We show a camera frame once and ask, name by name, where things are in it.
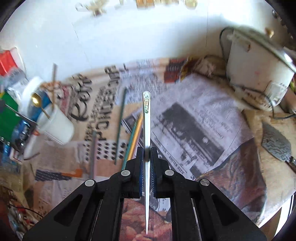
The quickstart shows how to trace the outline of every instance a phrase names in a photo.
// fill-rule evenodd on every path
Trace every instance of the white appliance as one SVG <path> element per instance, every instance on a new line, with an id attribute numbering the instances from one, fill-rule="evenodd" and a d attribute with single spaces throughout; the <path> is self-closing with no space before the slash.
<path id="1" fill-rule="evenodd" d="M 256 108 L 270 111 L 264 95 L 238 86 L 263 92 L 276 106 L 296 72 L 292 59 L 266 35 L 249 27 L 235 28 L 228 38 L 232 44 L 226 72 L 236 95 Z"/>

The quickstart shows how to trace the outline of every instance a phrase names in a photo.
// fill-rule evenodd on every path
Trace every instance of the yellow pencil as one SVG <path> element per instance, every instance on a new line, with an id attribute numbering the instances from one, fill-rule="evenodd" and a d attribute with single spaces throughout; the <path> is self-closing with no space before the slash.
<path id="1" fill-rule="evenodd" d="M 130 148 L 130 151 L 128 153 L 127 160 L 130 160 L 132 158 L 133 152 L 134 152 L 135 147 L 136 147 L 138 136 L 140 135 L 140 132 L 142 130 L 142 123 L 143 123 L 143 114 L 140 114 L 139 120 L 138 120 L 138 123 L 137 123 L 137 126 L 136 126 L 136 130 L 135 130 L 135 134 L 134 134 L 133 140 L 131 142 L 131 148 Z"/>

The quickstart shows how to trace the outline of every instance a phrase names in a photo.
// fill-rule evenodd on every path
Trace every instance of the metal rod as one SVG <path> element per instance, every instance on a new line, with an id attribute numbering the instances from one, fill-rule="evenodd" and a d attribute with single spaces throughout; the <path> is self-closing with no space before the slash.
<path id="1" fill-rule="evenodd" d="M 145 163 L 145 224 L 148 234 L 149 195 L 150 195 L 150 92 L 143 92 L 143 134 L 144 134 L 144 163 Z"/>
<path id="2" fill-rule="evenodd" d="M 54 98 L 54 85 L 57 76 L 57 65 L 54 63 L 52 67 L 52 111 L 54 110 L 55 98 Z"/>
<path id="3" fill-rule="evenodd" d="M 11 108 L 9 105 L 5 104 L 5 106 L 6 106 L 7 108 L 9 108 L 10 110 L 12 110 L 15 114 L 19 115 L 22 119 L 24 119 L 25 121 L 27 121 L 28 123 L 30 123 L 31 125 L 33 125 L 33 126 L 36 126 L 36 125 L 37 125 L 36 122 L 34 122 L 34 121 L 28 119 L 27 117 L 23 116 L 21 113 L 17 112 L 17 111 L 14 110 L 13 108 Z"/>
<path id="4" fill-rule="evenodd" d="M 89 179 L 94 179 L 94 153 L 95 153 L 95 146 L 96 146 L 96 130 L 92 132 L 92 139 L 91 139 L 91 150 L 90 150 L 90 159 L 89 159 Z"/>

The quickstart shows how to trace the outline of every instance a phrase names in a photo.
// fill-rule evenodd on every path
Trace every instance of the white cup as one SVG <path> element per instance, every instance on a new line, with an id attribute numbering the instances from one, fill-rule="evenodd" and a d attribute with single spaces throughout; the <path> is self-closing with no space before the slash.
<path id="1" fill-rule="evenodd" d="M 55 104 L 52 110 L 52 105 L 49 104 L 45 109 L 50 116 L 48 119 L 46 115 L 41 112 L 37 120 L 37 130 L 41 134 L 46 134 L 53 141 L 65 145 L 74 135 L 73 123 L 64 115 L 64 113 Z"/>

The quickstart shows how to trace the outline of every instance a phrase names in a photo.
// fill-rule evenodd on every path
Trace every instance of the spoon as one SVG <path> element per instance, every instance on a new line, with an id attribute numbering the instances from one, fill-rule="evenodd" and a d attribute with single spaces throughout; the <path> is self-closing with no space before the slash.
<path id="1" fill-rule="evenodd" d="M 43 111 L 43 113 L 46 115 L 47 118 L 50 118 L 50 116 L 46 113 L 46 111 L 42 108 L 42 100 L 40 95 L 38 95 L 37 93 L 34 93 L 32 96 L 32 102 L 33 105 L 37 108 L 41 108 L 41 110 Z"/>

